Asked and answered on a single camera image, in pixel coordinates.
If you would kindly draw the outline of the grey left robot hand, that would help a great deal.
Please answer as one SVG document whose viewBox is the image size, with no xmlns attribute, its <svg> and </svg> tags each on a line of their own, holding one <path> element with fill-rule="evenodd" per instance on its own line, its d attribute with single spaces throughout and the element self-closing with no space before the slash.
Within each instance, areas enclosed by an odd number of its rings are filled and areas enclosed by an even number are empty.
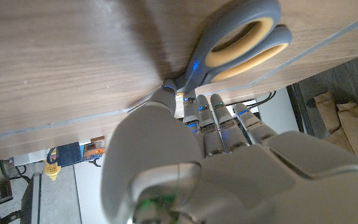
<svg viewBox="0 0 358 224">
<path fill-rule="evenodd" d="M 110 223 L 358 223 L 358 158 L 322 139 L 278 134 L 242 106 L 174 117 L 166 80 L 115 129 L 103 164 Z"/>
</svg>

